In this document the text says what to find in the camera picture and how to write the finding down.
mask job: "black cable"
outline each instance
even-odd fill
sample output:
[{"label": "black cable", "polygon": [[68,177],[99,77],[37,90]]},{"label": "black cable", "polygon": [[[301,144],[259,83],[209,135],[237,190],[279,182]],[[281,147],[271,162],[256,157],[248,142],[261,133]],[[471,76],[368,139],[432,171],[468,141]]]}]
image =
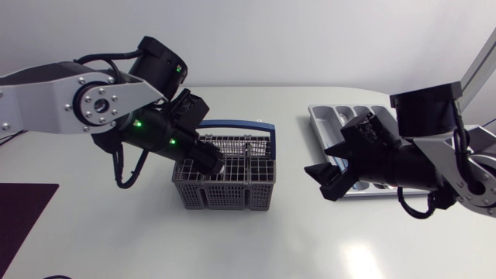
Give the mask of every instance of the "black cable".
[{"label": "black cable", "polygon": [[2,145],[4,145],[4,144],[8,143],[9,141],[13,140],[13,139],[14,139],[14,138],[16,138],[17,136],[22,135],[22,134],[23,134],[23,133],[25,133],[25,132],[27,132],[27,131],[26,131],[26,130],[23,130],[23,131],[18,131],[17,133],[15,133],[15,134],[13,134],[13,135],[10,135],[10,136],[4,136],[4,137],[2,137],[0,140],[4,140],[4,139],[6,139],[6,140],[2,141],[2,142],[0,143],[0,146],[2,146]]},{"label": "black cable", "polygon": [[114,175],[115,181],[117,182],[117,186],[122,189],[128,189],[136,182],[138,176],[140,175],[140,171],[145,164],[146,157],[148,156],[148,150],[143,150],[141,156],[139,157],[138,163],[134,168],[134,171],[131,172],[131,177],[126,182],[122,182],[122,171],[124,169],[124,152],[122,150],[122,145],[119,150],[112,154],[112,159],[114,162]]},{"label": "black cable", "polygon": [[119,69],[117,68],[117,65],[115,65],[114,61],[112,61],[110,59],[105,59],[104,61],[107,62],[110,65],[110,67],[112,67],[112,69],[114,70],[114,72],[115,72],[115,83],[116,84],[121,84],[124,81],[124,78],[122,77],[121,71],[119,71]]},{"label": "black cable", "polygon": [[485,126],[487,126],[487,125],[489,125],[489,124],[493,123],[494,121],[496,121],[496,119],[492,119],[490,122],[487,122],[486,124],[484,124],[484,125],[482,125],[482,126],[483,126],[483,127],[485,127]]},{"label": "black cable", "polygon": [[99,53],[90,54],[83,56],[79,59],[74,60],[74,62],[79,64],[86,64],[88,62],[96,60],[128,60],[141,56],[143,54],[142,50],[136,50],[130,53]]},{"label": "black cable", "polygon": [[434,206],[434,192],[430,192],[427,195],[427,211],[426,212],[416,211],[415,209],[411,208],[410,205],[408,205],[406,203],[405,197],[403,196],[403,187],[398,187],[398,201],[400,202],[400,204],[403,207],[403,209],[411,217],[417,218],[417,219],[427,219],[436,210],[436,207]]},{"label": "black cable", "polygon": [[460,172],[460,176],[467,183],[467,187],[474,194],[482,194],[484,192],[483,188],[477,187],[477,180],[475,179],[472,168],[470,167],[470,161],[468,160],[468,145],[470,137],[468,132],[465,130],[462,115],[460,112],[460,107],[456,100],[452,101],[453,114],[455,116],[456,129],[453,131],[453,142],[455,145],[455,157],[456,166]]},{"label": "black cable", "polygon": [[65,275],[52,275],[49,277],[45,277],[44,279],[71,279],[71,278]]}]

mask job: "silver tray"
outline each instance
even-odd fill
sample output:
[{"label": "silver tray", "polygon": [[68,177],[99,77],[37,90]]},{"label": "silver tray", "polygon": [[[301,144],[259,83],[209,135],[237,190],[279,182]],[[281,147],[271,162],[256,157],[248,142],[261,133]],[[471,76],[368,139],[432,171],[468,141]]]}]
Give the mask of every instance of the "silver tray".
[{"label": "silver tray", "polygon": [[[353,117],[374,113],[379,120],[389,128],[397,138],[401,138],[398,132],[398,124],[396,118],[391,112],[381,105],[310,105],[310,123],[319,138],[322,152],[327,148],[344,141],[341,135],[341,128]],[[328,162],[344,170],[347,162],[344,159],[325,155]],[[404,189],[404,195],[426,195],[427,191],[416,189]],[[379,185],[374,185],[367,182],[357,182],[345,194],[348,197],[364,197],[364,196],[379,196],[379,195],[396,195],[396,188],[385,186],[379,188]]]}]

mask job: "white tabletop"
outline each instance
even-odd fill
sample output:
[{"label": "white tabletop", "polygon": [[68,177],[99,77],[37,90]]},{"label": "white tabletop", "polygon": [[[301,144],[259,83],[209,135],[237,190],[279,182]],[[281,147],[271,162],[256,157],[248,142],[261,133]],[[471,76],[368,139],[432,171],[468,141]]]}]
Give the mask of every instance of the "white tabletop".
[{"label": "white tabletop", "polygon": [[[89,135],[27,133],[0,148],[0,181],[59,190],[5,278],[468,278],[494,273],[496,222],[461,205],[413,219],[395,198],[326,201],[303,167],[324,161],[308,105],[382,104],[350,88],[191,88],[207,119],[262,119],[277,130],[268,212],[190,211],[155,154],[117,188]],[[140,151],[126,146],[126,169]],[[424,198],[408,198],[425,210]]]}]

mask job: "black mat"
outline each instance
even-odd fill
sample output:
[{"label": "black mat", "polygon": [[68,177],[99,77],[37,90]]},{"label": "black mat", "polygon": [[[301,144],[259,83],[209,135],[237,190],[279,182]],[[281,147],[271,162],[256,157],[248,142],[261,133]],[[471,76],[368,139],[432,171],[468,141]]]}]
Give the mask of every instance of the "black mat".
[{"label": "black mat", "polygon": [[3,277],[57,184],[0,184],[0,277]]}]

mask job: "green led light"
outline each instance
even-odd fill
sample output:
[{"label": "green led light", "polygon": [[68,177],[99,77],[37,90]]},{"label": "green led light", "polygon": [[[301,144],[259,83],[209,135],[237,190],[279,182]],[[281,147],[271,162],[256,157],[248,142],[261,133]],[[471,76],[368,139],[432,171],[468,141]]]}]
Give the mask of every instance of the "green led light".
[{"label": "green led light", "polygon": [[142,125],[141,121],[139,121],[138,119],[134,120],[133,126],[135,126],[135,127],[141,127],[141,125]]}]

